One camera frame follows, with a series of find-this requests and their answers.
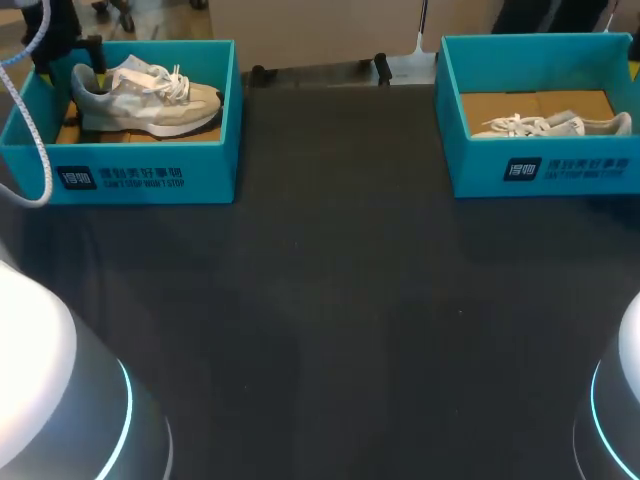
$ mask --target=white sneaker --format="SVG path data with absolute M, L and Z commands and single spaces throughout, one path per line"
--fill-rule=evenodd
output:
M 491 130 L 477 133 L 473 138 L 504 137 L 571 137 L 585 135 L 631 135 L 631 115 L 621 113 L 611 120 L 586 120 L 570 110 L 549 118 L 513 117 L 496 118 L 483 125 Z
M 180 75 L 179 67 L 173 73 L 144 62 L 131 67 L 108 71 L 106 91 L 98 85 L 91 67 L 78 64 L 73 68 L 71 90 L 82 113 L 83 129 L 143 130 L 157 137 L 174 137 L 206 125 L 221 109 L 223 95 L 213 87 L 189 82 Z

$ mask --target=logo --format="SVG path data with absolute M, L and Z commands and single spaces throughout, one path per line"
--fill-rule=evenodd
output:
M 67 190 L 95 190 L 98 187 L 93 181 L 89 167 L 57 167 L 60 181 Z
M 507 164 L 503 180 L 505 182 L 530 182 L 536 178 L 541 162 L 540 157 L 512 158 Z

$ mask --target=white cable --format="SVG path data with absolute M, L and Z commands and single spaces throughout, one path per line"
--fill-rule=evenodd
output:
M 16 55 L 15 57 L 7 60 L 6 62 L 0 62 L 0 80 L 4 83 L 5 87 L 9 91 L 11 98 L 16 103 L 18 110 L 22 114 L 27 127 L 29 128 L 29 132 L 31 132 L 31 136 L 33 137 L 33 141 L 36 144 L 36 148 L 38 153 L 40 154 L 40 160 L 42 161 L 42 168 L 44 169 L 44 192 L 42 196 L 38 200 L 29 200 L 20 195 L 11 191 L 6 185 L 2 185 L 0 183 L 0 194 L 7 197 L 9 200 L 14 201 L 18 205 L 27 208 L 38 208 L 46 205 L 51 199 L 51 194 L 53 192 L 53 174 L 51 173 L 51 163 L 49 162 L 49 156 L 47 155 L 47 150 L 44 147 L 44 142 L 40 137 L 40 133 L 36 127 L 36 124 L 33 122 L 31 115 L 29 114 L 29 110 L 27 110 L 27 106 L 22 101 L 22 97 L 20 97 L 20 93 L 16 89 L 15 85 L 9 78 L 6 70 L 2 66 L 2 64 L 10 64 L 15 63 L 16 61 L 30 55 L 36 47 L 40 44 L 45 34 L 47 33 L 47 29 L 49 28 L 49 22 L 51 20 L 51 4 L 50 0 L 42 0 L 42 23 L 40 24 L 40 28 L 36 33 L 33 40 L 27 45 L 27 47 L 22 51 L 22 53 Z

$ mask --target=cardboard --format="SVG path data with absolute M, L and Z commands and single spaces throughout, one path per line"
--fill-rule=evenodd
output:
M 72 145 L 76 143 L 155 143 L 155 142 L 218 142 L 220 141 L 220 126 L 205 131 L 198 131 L 194 135 L 180 138 L 156 138 L 144 132 L 87 132 L 80 128 L 78 110 L 74 102 L 69 103 L 64 121 L 58 132 L 56 144 Z
M 494 118 L 550 117 L 571 110 L 589 120 L 611 120 L 615 114 L 601 90 L 556 90 L 535 93 L 464 93 L 462 106 L 471 135 L 488 129 Z
M 571 110 L 589 120 L 611 120 L 615 117 L 607 94 L 602 90 L 570 90 L 538 92 L 543 117 Z

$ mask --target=black fabric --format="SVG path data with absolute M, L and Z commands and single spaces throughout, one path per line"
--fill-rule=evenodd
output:
M 182 479 L 577 479 L 634 200 L 456 201 L 433 88 L 256 90 L 229 206 L 1 202 L 162 404 Z
M 549 32 L 591 32 L 608 3 L 608 0 L 562 0 Z M 536 33 L 550 8 L 551 0 L 505 0 L 493 33 Z

